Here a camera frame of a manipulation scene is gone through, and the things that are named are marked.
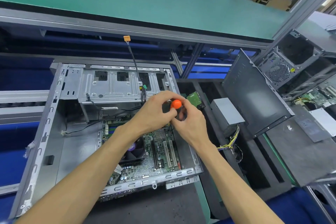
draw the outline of orange tag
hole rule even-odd
[[[125,42],[129,42],[131,40],[129,35],[124,35]]]

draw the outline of pcie slot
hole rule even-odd
[[[169,152],[168,152],[167,141],[163,141],[163,148],[165,149],[165,154],[166,154],[168,167],[171,168],[171,162],[170,162],[170,156],[169,156]]]
[[[336,97],[336,90],[332,86],[326,87],[326,90],[329,91],[334,97]]]
[[[171,158],[173,160],[173,166],[176,167],[177,166],[177,161],[176,161],[176,157],[175,157],[175,151],[174,151],[174,147],[173,147],[173,142],[171,140],[169,140],[169,146],[170,146]]]
[[[151,145],[152,145],[153,158],[154,158],[155,168],[157,169],[157,168],[158,168],[158,162],[157,162],[157,160],[156,160],[156,147],[155,147],[154,140],[152,140],[150,143],[151,143]]]

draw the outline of cpu fan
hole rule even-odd
[[[141,136],[138,140],[131,145],[131,147],[125,152],[123,158],[119,164],[128,164],[136,161],[144,160],[146,157],[146,150],[144,144],[144,137]]]

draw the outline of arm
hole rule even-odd
[[[203,160],[233,221],[241,224],[283,224],[210,142],[202,112],[188,100],[184,101],[184,106],[188,112],[186,120],[174,118],[171,122]]]
[[[151,97],[129,122],[119,126],[102,147],[56,184],[16,223],[82,223],[131,144],[141,135],[162,128],[177,115],[175,109],[162,112],[162,104],[172,98],[184,100],[171,91]]]

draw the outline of hand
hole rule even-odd
[[[187,118],[184,121],[173,118],[171,123],[180,136],[198,151],[204,144],[211,143],[208,137],[205,118],[202,112],[187,99],[184,100],[183,105],[187,110]],[[180,120],[183,118],[183,111],[179,113],[179,118]]]
[[[162,112],[162,104],[169,99],[178,99],[183,103],[185,98],[166,90],[150,97],[136,115],[126,124],[132,126],[132,130],[140,135],[162,128],[177,115],[177,111],[171,108],[169,112]]]

